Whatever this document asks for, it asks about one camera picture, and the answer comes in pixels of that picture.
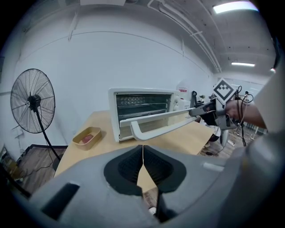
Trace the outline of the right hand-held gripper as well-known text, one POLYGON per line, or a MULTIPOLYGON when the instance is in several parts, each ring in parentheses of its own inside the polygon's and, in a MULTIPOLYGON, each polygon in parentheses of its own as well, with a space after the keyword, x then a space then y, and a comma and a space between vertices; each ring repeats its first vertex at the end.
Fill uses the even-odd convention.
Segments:
POLYGON ((203 116, 209 114, 208 125, 218 126, 221 130, 233 129, 235 125, 231 123, 229 115, 226 113, 226 103, 235 95, 236 90, 223 78, 213 87, 215 97, 208 103, 198 102, 195 108, 189 110, 189 115, 203 116))

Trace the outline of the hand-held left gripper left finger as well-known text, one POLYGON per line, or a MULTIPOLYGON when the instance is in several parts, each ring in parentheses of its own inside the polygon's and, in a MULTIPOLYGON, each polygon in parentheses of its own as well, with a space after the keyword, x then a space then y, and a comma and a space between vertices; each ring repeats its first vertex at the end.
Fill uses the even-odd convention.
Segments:
POLYGON ((158 225, 137 185, 141 145, 86 158, 37 190, 29 202, 40 225, 158 225))

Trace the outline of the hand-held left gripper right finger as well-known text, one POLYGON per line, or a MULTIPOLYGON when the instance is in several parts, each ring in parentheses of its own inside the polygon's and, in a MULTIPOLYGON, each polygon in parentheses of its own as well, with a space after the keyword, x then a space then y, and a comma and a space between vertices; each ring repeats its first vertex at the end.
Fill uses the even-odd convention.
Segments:
POLYGON ((143 147, 143 164, 158 188, 158 218, 144 209, 146 223, 175 217, 185 222, 221 223, 224 197, 217 181, 226 160, 143 147))

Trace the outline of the white glass oven door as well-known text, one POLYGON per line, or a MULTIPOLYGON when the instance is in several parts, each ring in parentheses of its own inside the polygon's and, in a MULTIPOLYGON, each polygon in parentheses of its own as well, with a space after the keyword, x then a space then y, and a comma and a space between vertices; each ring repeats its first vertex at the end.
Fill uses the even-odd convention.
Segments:
POLYGON ((196 117, 186 118, 185 120, 183 120, 179 123, 175 123, 175 124, 172 124, 170 126, 164 126, 164 127, 161 127, 161 128, 155 129, 155 130, 147 131, 147 132, 142 132, 139 124, 157 121, 160 119, 165 119, 165 118, 173 117, 173 116, 184 114, 184 113, 189 113, 193 109, 195 109, 195 108, 192 107, 189 109, 166 112, 166 113, 161 113, 161 114, 154 114, 154 115, 148 115, 148 116, 142 116, 142 117, 128 118, 126 120, 120 121, 120 127, 129 126, 134 139, 139 140, 139 141, 146 141, 146 140, 161 136, 163 134, 166 134, 168 132, 171 132, 173 130, 176 130, 180 127, 183 127, 184 125, 187 125, 187 124, 195 121, 196 117))

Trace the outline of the white toaster oven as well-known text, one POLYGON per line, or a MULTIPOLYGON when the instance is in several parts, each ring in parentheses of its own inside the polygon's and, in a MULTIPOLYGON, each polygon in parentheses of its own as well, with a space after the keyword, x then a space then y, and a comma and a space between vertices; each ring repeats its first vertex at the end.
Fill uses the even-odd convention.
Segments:
POLYGON ((108 91, 110 116, 116 142, 133 138, 130 126, 120 122, 174 111, 178 90, 152 88, 111 88, 108 91))

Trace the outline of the person's right forearm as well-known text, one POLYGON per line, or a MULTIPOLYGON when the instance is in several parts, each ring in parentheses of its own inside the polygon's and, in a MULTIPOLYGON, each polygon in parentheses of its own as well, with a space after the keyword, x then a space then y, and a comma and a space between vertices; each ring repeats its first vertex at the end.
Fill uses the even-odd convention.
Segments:
POLYGON ((259 110, 254 104, 247 104, 241 100, 230 100, 226 103, 225 112, 236 120, 243 120, 259 128, 267 128, 259 110))

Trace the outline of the wooden table with white legs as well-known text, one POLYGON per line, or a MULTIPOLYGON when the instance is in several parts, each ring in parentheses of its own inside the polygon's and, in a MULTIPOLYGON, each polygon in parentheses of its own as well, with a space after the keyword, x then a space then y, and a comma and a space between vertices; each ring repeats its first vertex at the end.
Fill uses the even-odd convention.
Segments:
POLYGON ((86 158, 102 155, 126 147, 141 145, 142 167, 138 174, 137 185, 141 187, 142 195, 144 195, 146 191, 155 187, 154 182, 151 180, 143 164, 144 146, 159 147, 176 153, 181 153, 181 149, 195 149, 200 151, 212 135, 212 130, 210 128, 202 126, 196 122, 191 122, 176 130, 146 141, 129 139, 123 142, 116 142, 114 140, 109 112, 92 113, 85 123, 85 128, 90 126, 100 127, 102 130, 102 138, 88 151, 78 149, 74 143, 70 144, 58 165, 54 178, 70 168, 72 165, 86 158))

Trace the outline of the large dispenser bottle red label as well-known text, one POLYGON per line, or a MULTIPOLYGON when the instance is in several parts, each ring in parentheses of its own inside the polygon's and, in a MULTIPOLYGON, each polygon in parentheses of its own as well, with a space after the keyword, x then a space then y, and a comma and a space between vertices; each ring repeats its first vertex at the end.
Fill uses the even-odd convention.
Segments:
POLYGON ((180 97, 183 100, 188 100, 188 101, 190 100, 190 98, 189 98, 189 91, 188 91, 187 87, 179 87, 178 91, 180 92, 180 97))

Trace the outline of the tan food tray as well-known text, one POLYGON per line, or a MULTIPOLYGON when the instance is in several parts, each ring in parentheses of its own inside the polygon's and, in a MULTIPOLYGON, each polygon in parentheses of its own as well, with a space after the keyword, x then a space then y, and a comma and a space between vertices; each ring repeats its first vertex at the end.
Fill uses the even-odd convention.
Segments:
POLYGON ((72 142, 75 144, 75 146, 83 151, 88 151, 91 149, 92 146, 94 146, 100 139, 102 138, 102 130, 100 127, 87 127, 80 133, 78 133, 74 138, 72 139, 72 142), (93 138, 86 144, 82 143, 82 139, 88 135, 93 135, 93 138))

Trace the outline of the black standing fan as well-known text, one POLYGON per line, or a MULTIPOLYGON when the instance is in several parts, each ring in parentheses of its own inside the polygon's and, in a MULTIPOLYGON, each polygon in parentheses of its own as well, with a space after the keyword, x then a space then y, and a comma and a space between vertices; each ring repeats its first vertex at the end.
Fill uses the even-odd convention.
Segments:
POLYGON ((53 169, 57 170, 62 155, 52 146, 46 129, 55 115, 55 93, 47 75, 39 69, 27 69, 15 80, 10 98, 12 115, 23 130, 31 134, 42 133, 55 155, 53 169))

